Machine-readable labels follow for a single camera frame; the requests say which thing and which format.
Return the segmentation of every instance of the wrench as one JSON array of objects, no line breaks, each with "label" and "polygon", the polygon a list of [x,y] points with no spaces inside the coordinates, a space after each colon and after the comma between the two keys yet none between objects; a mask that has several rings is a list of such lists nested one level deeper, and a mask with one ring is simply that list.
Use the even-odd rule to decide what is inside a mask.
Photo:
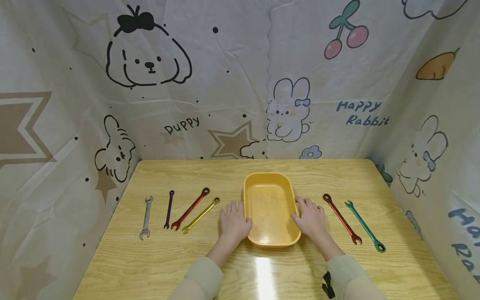
[{"label": "wrench", "polygon": [[345,205],[348,208],[350,208],[350,210],[353,212],[353,214],[357,217],[358,221],[363,226],[363,229],[365,229],[365,231],[368,233],[370,238],[373,240],[373,244],[375,245],[375,248],[377,249],[377,251],[380,252],[380,253],[385,252],[385,250],[386,250],[385,246],[382,243],[380,243],[380,241],[377,240],[377,238],[373,235],[370,228],[368,228],[367,224],[365,224],[365,222],[363,221],[363,219],[361,218],[361,216],[359,215],[357,210],[353,207],[353,202],[348,200],[347,202],[345,202]]},{"label": "wrench", "polygon": [[147,209],[145,210],[145,220],[144,220],[144,229],[140,232],[140,239],[144,240],[144,235],[146,234],[147,237],[150,237],[150,231],[148,230],[148,218],[150,216],[150,205],[152,204],[153,197],[145,198],[145,203],[147,203]]},{"label": "wrench", "polygon": [[338,211],[338,209],[336,208],[335,204],[333,204],[333,201],[332,201],[332,197],[329,195],[329,194],[324,194],[324,200],[330,204],[330,207],[332,207],[333,211],[335,212],[336,216],[340,219],[340,221],[342,221],[342,224],[343,226],[345,226],[345,228],[347,229],[348,233],[350,234],[350,236],[352,237],[352,242],[356,245],[357,244],[357,241],[360,242],[360,245],[362,244],[362,241],[361,241],[361,237],[359,237],[358,235],[355,234],[355,232],[353,232],[353,229],[350,227],[350,225],[347,223],[347,221],[345,221],[345,219],[343,218],[342,214]]},{"label": "wrench", "polygon": [[168,202],[168,211],[167,211],[167,221],[165,222],[165,225],[163,226],[163,229],[168,229],[169,228],[169,221],[170,221],[170,209],[172,209],[172,200],[173,200],[173,195],[175,194],[174,191],[170,191],[170,201]]},{"label": "wrench", "polygon": [[202,193],[200,194],[200,196],[197,198],[197,200],[195,200],[192,203],[192,205],[190,205],[190,207],[187,209],[187,211],[185,213],[183,213],[183,215],[181,215],[180,219],[178,219],[177,221],[172,223],[172,226],[170,227],[170,229],[173,229],[174,227],[177,227],[175,229],[175,231],[179,230],[180,224],[182,223],[182,221],[185,220],[185,218],[188,216],[188,214],[192,212],[192,210],[195,208],[195,206],[197,206],[197,204],[200,202],[200,200],[202,200],[209,193],[210,193],[210,189],[209,188],[204,188],[202,190]]},{"label": "wrench", "polygon": [[204,210],[202,211],[198,217],[195,218],[195,220],[193,220],[188,226],[185,226],[182,230],[183,230],[183,234],[187,234],[188,231],[195,225],[195,223],[198,222],[198,220],[200,220],[201,217],[203,217],[206,213],[208,213],[208,211],[214,207],[215,205],[219,204],[220,203],[220,198],[215,198],[212,203]]}]

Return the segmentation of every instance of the yellow plastic tray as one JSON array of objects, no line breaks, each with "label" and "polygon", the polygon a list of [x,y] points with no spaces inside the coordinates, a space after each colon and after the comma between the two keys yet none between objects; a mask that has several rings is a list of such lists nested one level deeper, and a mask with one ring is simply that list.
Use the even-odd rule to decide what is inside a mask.
[{"label": "yellow plastic tray", "polygon": [[279,173],[252,173],[243,183],[245,218],[252,219],[248,239],[260,247],[286,247],[300,238],[290,217],[297,213],[290,180]]}]

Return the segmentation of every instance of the wooden table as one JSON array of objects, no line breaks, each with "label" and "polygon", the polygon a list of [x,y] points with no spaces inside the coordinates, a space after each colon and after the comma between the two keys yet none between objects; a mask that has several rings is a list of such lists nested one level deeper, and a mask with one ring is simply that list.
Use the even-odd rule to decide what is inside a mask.
[{"label": "wooden table", "polygon": [[[457,299],[437,263],[396,202],[373,163],[367,159],[314,160],[144,160],[141,161],[110,221],[75,294],[75,299],[166,299],[219,234],[218,212],[242,199],[245,177],[253,172],[280,172],[297,195],[325,207],[327,228],[338,245],[354,255],[389,299]],[[176,221],[204,187],[210,194],[183,222],[189,224],[214,197],[215,206],[188,234],[163,229],[168,192],[175,190],[170,223]],[[356,246],[322,195],[334,203],[362,237]],[[145,197],[152,195],[149,239],[138,238]],[[386,246],[372,241],[343,204],[352,200],[359,214]],[[263,250],[244,240],[224,268],[217,299],[327,299],[322,290],[325,263],[302,236],[295,245]]]}]

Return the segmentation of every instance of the red wrench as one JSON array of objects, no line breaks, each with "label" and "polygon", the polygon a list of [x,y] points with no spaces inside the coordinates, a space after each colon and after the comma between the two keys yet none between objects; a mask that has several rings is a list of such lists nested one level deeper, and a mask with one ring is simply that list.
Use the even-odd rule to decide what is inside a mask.
[{"label": "red wrench", "polygon": [[340,221],[342,221],[342,224],[343,226],[345,226],[345,228],[347,229],[348,233],[350,234],[350,236],[352,237],[352,242],[356,245],[357,244],[357,241],[360,242],[360,245],[362,244],[362,241],[361,241],[361,238],[355,234],[355,232],[353,232],[353,229],[350,227],[350,225],[347,223],[347,221],[345,221],[345,219],[343,218],[342,214],[338,211],[338,209],[336,208],[335,204],[333,204],[333,201],[332,201],[332,197],[330,197],[329,194],[324,194],[324,200],[325,202],[327,202],[328,204],[330,204],[330,207],[332,207],[333,211],[335,212],[336,216],[340,219]]},{"label": "red wrench", "polygon": [[189,213],[192,212],[192,210],[195,208],[195,206],[197,206],[197,204],[200,202],[200,200],[202,200],[209,193],[210,193],[210,189],[209,188],[204,188],[204,190],[202,191],[200,196],[197,198],[197,200],[195,200],[195,202],[193,202],[193,204],[190,205],[190,207],[187,209],[187,211],[183,215],[181,215],[180,219],[178,219],[177,221],[172,223],[172,225],[170,226],[170,229],[173,229],[174,227],[177,227],[175,229],[175,231],[179,230],[180,224],[183,222],[183,220],[185,220],[185,218],[189,215]]}]

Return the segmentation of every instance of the purple wrench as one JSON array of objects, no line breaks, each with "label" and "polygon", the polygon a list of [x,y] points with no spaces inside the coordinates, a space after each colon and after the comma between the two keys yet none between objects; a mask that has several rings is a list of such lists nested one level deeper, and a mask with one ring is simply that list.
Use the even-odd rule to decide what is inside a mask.
[{"label": "purple wrench", "polygon": [[174,191],[170,191],[170,201],[168,202],[167,221],[166,221],[165,225],[163,226],[163,229],[170,228],[170,225],[168,223],[170,222],[170,209],[172,209],[172,200],[173,200],[173,195],[174,194],[175,194]]}]

